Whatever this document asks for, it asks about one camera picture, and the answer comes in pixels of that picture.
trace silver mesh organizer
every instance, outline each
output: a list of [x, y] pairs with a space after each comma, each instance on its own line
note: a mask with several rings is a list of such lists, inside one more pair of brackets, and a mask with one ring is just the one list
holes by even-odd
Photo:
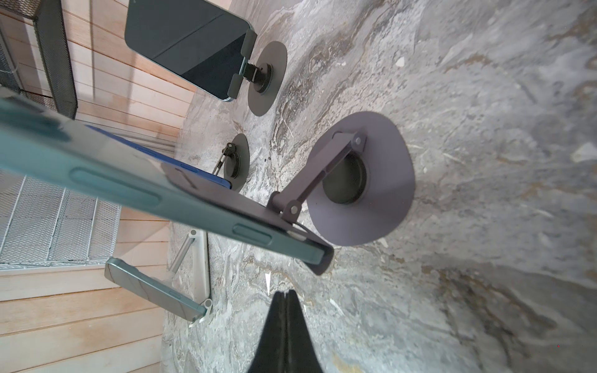
[[121, 207], [0, 169], [0, 270], [104, 264]]

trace black mesh basket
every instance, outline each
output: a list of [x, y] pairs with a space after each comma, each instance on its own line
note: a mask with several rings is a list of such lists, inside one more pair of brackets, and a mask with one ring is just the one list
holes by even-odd
[[[66, 42], [64, 19], [62, 17], [62, 3], [60, 0], [0, 0], [0, 7], [33, 20], [35, 35], [37, 36], [39, 50], [44, 61], [45, 73], [48, 76], [50, 91], [52, 92], [52, 105], [47, 105], [48, 96], [28, 92], [25, 96], [46, 104], [49, 108], [60, 114], [73, 118], [77, 110], [75, 79], [73, 78], [70, 52]], [[14, 76], [4, 77], [10, 71], [1, 69], [0, 83], [7, 88], [18, 88]]]

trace gray marble countertop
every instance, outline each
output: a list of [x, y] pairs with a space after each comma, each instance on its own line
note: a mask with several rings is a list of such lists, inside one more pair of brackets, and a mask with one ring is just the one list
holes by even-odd
[[[572, 0], [233, 1], [288, 48], [270, 111], [247, 84], [197, 93], [177, 158], [211, 171], [238, 132], [241, 193], [265, 204], [315, 141], [362, 110], [390, 118], [417, 186], [378, 241], [301, 262], [209, 235], [213, 314], [168, 315], [162, 370], [245, 372], [276, 290], [295, 289], [327, 373], [595, 372], [597, 6]], [[304, 206], [299, 221], [314, 229]], [[172, 252], [188, 227], [173, 224]], [[191, 294], [190, 259], [175, 286]], [[268, 294], [265, 275], [271, 275]]]

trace marble table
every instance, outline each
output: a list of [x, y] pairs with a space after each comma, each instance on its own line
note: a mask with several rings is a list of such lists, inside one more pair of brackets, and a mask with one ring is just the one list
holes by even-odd
[[[301, 262], [209, 235], [213, 314], [165, 321], [162, 371], [245, 372], [295, 289], [325, 372], [595, 372], [597, 7], [571, 0], [234, 0], [254, 56], [288, 48], [271, 110], [197, 93], [177, 158], [211, 171], [247, 135], [265, 204], [342, 117], [382, 113], [417, 178], [391, 234]], [[314, 229], [307, 206], [299, 221]], [[188, 227], [173, 224], [172, 249]], [[191, 294], [190, 258], [175, 286]], [[270, 292], [266, 274], [271, 275]]]

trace dark gray round base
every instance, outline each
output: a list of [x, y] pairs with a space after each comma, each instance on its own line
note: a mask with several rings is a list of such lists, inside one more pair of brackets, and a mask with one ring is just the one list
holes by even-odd
[[233, 160], [230, 157], [226, 157], [224, 160], [224, 178], [232, 184], [232, 190], [238, 192], [247, 182], [247, 175], [249, 174], [249, 142], [244, 134], [238, 134], [231, 143], [236, 145], [236, 153], [240, 164], [236, 177], [232, 177], [234, 165], [231, 162]]
[[288, 60], [288, 51], [284, 44], [279, 41], [272, 41], [267, 44], [263, 49], [263, 52], [259, 55], [256, 66], [262, 66], [264, 63], [269, 63], [273, 67], [272, 80], [269, 87], [264, 93], [259, 93], [251, 83], [249, 87], [249, 109], [253, 114], [262, 116], [267, 113], [270, 107], [272, 107], [278, 91], [282, 86], [282, 80], [284, 80], [284, 74], [286, 73], [286, 62]]
[[362, 245], [386, 236], [406, 217], [414, 198], [413, 163], [394, 123], [373, 112], [354, 113], [337, 122], [315, 143], [309, 158], [339, 131], [367, 135], [361, 154], [367, 169], [365, 191], [352, 204], [336, 204], [320, 183], [307, 199], [309, 214], [317, 231], [331, 243]]

